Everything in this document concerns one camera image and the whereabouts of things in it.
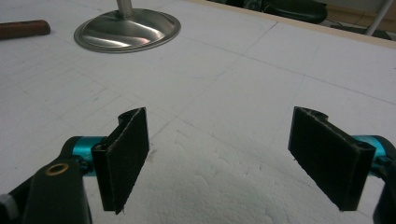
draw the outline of round metal base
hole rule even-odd
[[[86,21],[77,28],[74,38],[84,49],[125,53],[160,46],[173,39],[180,27],[171,15],[134,8],[130,17],[124,18],[116,10]]]

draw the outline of white surface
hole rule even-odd
[[[372,223],[382,181],[341,213],[287,146],[295,105],[350,134],[396,142],[396,50],[177,0],[133,1],[177,17],[178,37],[109,55],[73,40],[114,1],[7,0],[0,22],[44,19],[51,34],[0,42],[0,192],[52,161],[75,135],[108,135],[148,109],[151,151],[124,214],[94,223]]]

